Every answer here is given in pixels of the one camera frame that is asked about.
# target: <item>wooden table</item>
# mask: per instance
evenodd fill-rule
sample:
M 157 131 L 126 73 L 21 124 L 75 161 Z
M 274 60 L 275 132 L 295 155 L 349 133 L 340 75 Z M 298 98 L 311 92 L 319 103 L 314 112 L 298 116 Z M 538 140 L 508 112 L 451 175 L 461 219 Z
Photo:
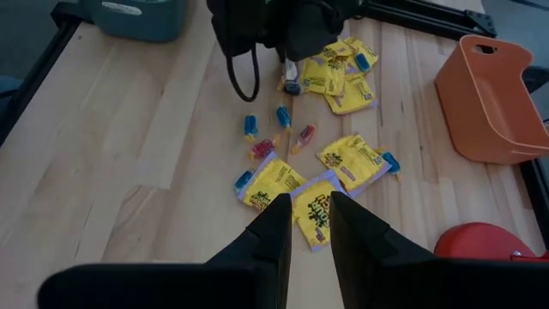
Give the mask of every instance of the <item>wooden table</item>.
M 442 1 L 482 10 L 480 0 Z M 354 131 L 400 160 L 402 181 L 384 177 L 357 200 L 397 231 L 433 249 L 449 227 L 488 221 L 541 253 L 520 174 L 453 149 L 433 79 L 454 41 L 387 23 L 350 21 L 343 35 L 381 55 L 367 76 L 380 107 L 345 117 L 324 99 L 275 90 L 274 50 L 259 48 L 261 91 L 241 101 L 227 78 L 205 1 L 191 1 L 181 37 L 148 44 L 82 24 L 0 148 L 0 303 L 33 307 L 40 283 L 75 264 L 204 262 L 257 215 L 237 201 L 236 178 L 250 166 L 244 115 L 260 136 L 279 130 L 286 102 L 296 130 L 318 122 L 311 145 L 278 154 L 306 178 L 324 167 L 314 154 Z M 234 60 L 251 91 L 249 56 Z M 342 308 L 330 248 L 312 253 L 297 227 L 288 308 Z

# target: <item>yellow wrapper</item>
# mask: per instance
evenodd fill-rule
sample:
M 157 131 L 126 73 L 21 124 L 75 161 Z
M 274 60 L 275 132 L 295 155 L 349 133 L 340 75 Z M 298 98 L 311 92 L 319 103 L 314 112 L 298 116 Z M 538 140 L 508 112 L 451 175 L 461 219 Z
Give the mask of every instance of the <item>yellow wrapper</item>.
M 319 56 L 307 58 L 303 67 L 301 84 L 305 91 L 339 95 L 345 83 L 345 58 L 325 60 Z
M 360 135 L 343 137 L 317 156 L 327 168 L 334 170 L 351 197 L 356 197 L 390 169 L 390 164 Z
M 329 196 L 332 191 L 345 192 L 334 171 L 328 170 L 291 193 L 294 217 L 313 251 L 329 244 Z
M 370 70 L 379 59 L 379 56 L 370 47 L 362 43 L 362 41 L 359 39 L 347 38 L 345 39 L 345 43 L 349 44 L 353 48 L 356 54 L 361 53 L 365 55 L 366 60 L 370 65 Z M 354 61 L 354 57 L 349 57 L 347 61 L 350 63 L 350 66 L 353 66 L 354 68 L 358 68 L 358 65 Z
M 346 76 L 343 93 L 338 96 L 325 94 L 324 98 L 332 112 L 338 115 L 377 105 L 374 93 L 362 75 Z
M 264 211 L 281 193 L 288 193 L 306 182 L 293 168 L 271 152 L 257 168 L 238 198 L 246 205 Z
M 323 51 L 318 54 L 323 60 L 330 60 L 336 57 L 347 57 L 353 55 L 354 50 L 344 41 L 338 39 L 337 42 L 327 45 L 324 47 Z

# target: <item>yellow candy packet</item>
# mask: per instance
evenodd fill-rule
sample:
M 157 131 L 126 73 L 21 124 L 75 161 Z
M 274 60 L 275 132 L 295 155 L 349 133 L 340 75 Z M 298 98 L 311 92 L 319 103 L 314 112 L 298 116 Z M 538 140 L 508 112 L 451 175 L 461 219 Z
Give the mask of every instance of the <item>yellow candy packet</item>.
M 377 106 L 377 100 L 362 75 L 346 76 L 341 95 L 324 95 L 332 112 L 344 115 L 366 107 Z
M 327 45 L 323 48 L 323 51 L 317 56 L 325 61 L 334 59 L 336 57 L 347 57 L 353 55 L 354 50 L 344 41 L 338 39 L 337 42 Z
M 313 252 L 329 244 L 329 196 L 332 191 L 346 193 L 335 172 L 328 170 L 290 193 L 293 215 Z
M 339 95 L 345 83 L 345 58 L 325 60 L 319 56 L 307 58 L 303 67 L 301 84 L 306 92 Z
M 344 40 L 344 42 L 347 43 L 348 45 L 350 45 L 351 48 L 353 48 L 353 50 L 356 54 L 360 54 L 360 53 L 364 54 L 364 56 L 366 57 L 366 60 L 368 61 L 368 64 L 370 65 L 370 70 L 374 66 L 374 64 L 377 62 L 377 60 L 379 59 L 379 56 L 370 47 L 366 46 L 359 39 L 346 38 Z M 356 68 L 358 70 L 359 66 L 357 65 L 356 61 L 354 60 L 354 57 L 349 57 L 349 59 L 347 61 L 349 63 L 347 70 L 350 70 L 351 68 Z
M 279 194 L 291 192 L 305 182 L 301 175 L 272 151 L 242 187 L 238 199 L 261 212 Z
M 317 156 L 327 168 L 334 170 L 353 198 L 391 168 L 358 134 L 332 142 Z

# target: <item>teal container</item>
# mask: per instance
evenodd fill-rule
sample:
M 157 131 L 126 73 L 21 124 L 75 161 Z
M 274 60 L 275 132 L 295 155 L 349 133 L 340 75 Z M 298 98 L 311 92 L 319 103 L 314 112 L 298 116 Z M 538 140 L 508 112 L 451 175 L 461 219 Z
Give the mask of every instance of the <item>teal container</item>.
M 84 13 L 105 33 L 152 42 L 179 36 L 186 4 L 187 0 L 80 1 Z

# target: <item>orange basket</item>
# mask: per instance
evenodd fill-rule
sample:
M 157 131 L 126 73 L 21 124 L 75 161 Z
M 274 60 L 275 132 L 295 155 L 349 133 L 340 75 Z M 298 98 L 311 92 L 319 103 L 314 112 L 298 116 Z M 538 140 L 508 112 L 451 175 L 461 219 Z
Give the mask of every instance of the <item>orange basket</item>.
M 549 154 L 549 136 L 522 81 L 531 61 L 528 50 L 510 42 L 460 39 L 435 83 L 452 142 L 464 157 L 516 164 Z

